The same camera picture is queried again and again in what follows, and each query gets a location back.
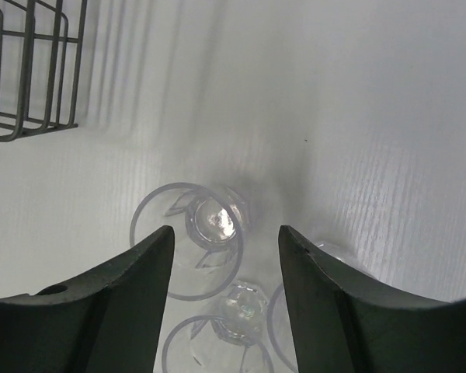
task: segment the white surface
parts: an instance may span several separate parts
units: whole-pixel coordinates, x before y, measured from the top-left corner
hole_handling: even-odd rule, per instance
[[[0,297],[123,252],[163,183],[231,180],[282,206],[253,267],[283,222],[466,296],[466,0],[99,3],[82,127],[0,145]]]

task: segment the cup rim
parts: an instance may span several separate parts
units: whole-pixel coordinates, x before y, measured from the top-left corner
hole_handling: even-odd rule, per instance
[[[188,319],[183,320],[182,322],[180,322],[178,325],[176,325],[173,328],[171,333],[165,339],[164,346],[162,347],[162,373],[168,373],[167,360],[168,360],[168,354],[169,354],[169,347],[171,346],[171,342],[174,339],[174,337],[176,336],[176,334],[178,334],[178,332],[180,330],[182,330],[183,328],[185,328],[186,326],[188,326],[189,324],[191,324],[193,322],[199,322],[199,321],[209,322],[209,321],[212,321],[212,320],[228,322],[227,318],[222,317],[222,316],[218,316],[218,315],[211,315],[211,314],[196,315],[196,316],[192,316],[192,317],[190,317]],[[268,365],[269,373],[274,373],[273,361],[271,360],[270,353],[268,352],[266,346],[264,346],[264,343],[261,340],[255,338],[255,337],[252,337],[252,336],[248,336],[248,337],[249,337],[249,339],[253,340],[255,345],[259,346],[259,348],[261,349],[261,352],[263,354],[263,358],[264,358],[264,360],[266,361],[266,363]]]
[[[201,294],[201,295],[180,295],[180,294],[176,294],[168,290],[168,296],[170,298],[174,298],[180,301],[187,301],[187,302],[203,301],[204,299],[214,297],[215,295],[221,293],[225,288],[227,288],[228,285],[235,279],[238,271],[240,270],[240,265],[242,264],[242,258],[243,258],[243,249],[244,249],[244,237],[243,237],[242,227],[235,213],[231,209],[231,207],[227,203],[225,203],[222,200],[222,198],[217,193],[212,191],[211,189],[205,186],[199,185],[199,184],[195,184],[195,183],[185,183],[185,182],[169,183],[169,184],[160,186],[159,188],[150,192],[150,194],[148,194],[137,206],[137,209],[135,210],[133,217],[131,219],[131,225],[130,225],[130,246],[131,247],[133,247],[136,244],[135,232],[136,232],[137,222],[138,222],[138,219],[140,218],[142,211],[150,203],[150,201],[153,200],[155,197],[157,197],[159,194],[167,192],[169,190],[173,190],[173,189],[199,190],[199,191],[202,191],[208,194],[210,197],[214,198],[216,202],[218,202],[222,208],[226,210],[231,221],[233,222],[233,226],[235,227],[235,233],[236,233],[235,236],[236,236],[236,239],[238,240],[238,245],[237,245],[238,247],[236,250],[236,262],[230,274],[224,279],[224,281],[217,288],[213,289],[212,291],[208,291],[205,294]]]
[[[273,297],[271,297],[270,303],[267,308],[267,316],[266,316],[266,323],[267,323],[267,334],[270,338],[271,344],[273,345],[274,352],[280,360],[293,372],[298,373],[297,368],[294,364],[288,360],[287,355],[283,353],[281,350],[280,345],[276,339],[276,334],[274,333],[274,307],[276,306],[276,302],[280,299],[281,293],[285,291],[285,287],[283,284],[278,286],[278,288],[274,291]]]

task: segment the black wire rack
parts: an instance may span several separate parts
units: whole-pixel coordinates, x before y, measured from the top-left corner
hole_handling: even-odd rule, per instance
[[[75,20],[78,23],[77,37],[69,36],[69,18],[63,12],[64,1],[51,0],[50,3],[46,1],[48,0],[23,0],[21,3],[0,0],[0,142],[77,127],[75,113],[88,0],[79,0],[81,9],[79,18]],[[5,12],[4,7],[12,8],[16,14],[21,15],[20,31],[7,29],[6,20],[11,12]],[[53,18],[51,33],[37,32],[39,8],[43,8],[41,10],[48,12]],[[13,67],[13,64],[8,63],[3,56],[4,42],[7,38],[16,38],[22,44],[18,67]],[[49,43],[50,56],[46,68],[33,71],[33,59],[38,43]],[[69,75],[70,100],[63,97],[64,91],[67,90],[65,80],[68,49],[73,54],[69,57],[74,59],[73,71]],[[10,71],[10,68],[19,69],[19,74],[17,71]],[[13,89],[14,100],[12,105],[4,105],[2,80],[5,75],[12,73],[19,76]],[[47,87],[42,99],[40,115],[38,110],[34,115],[30,115],[32,84],[42,82],[42,79],[46,81]]]

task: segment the wire basket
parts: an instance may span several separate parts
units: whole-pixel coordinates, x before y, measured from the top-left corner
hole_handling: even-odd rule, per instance
[[[70,37],[64,1],[47,1],[0,0],[0,142],[77,127],[75,112],[88,0],[79,0],[76,37]],[[16,65],[11,63],[13,57],[4,56],[9,52],[16,53]],[[33,68],[42,56],[43,65]]]

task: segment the screw hole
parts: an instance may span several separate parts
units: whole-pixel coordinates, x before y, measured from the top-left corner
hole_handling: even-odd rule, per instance
[[[49,286],[46,289],[43,289],[37,295],[59,294],[59,293],[62,293],[64,291],[66,291],[67,289],[68,289],[68,287],[65,286],[65,285],[52,285],[52,286]]]

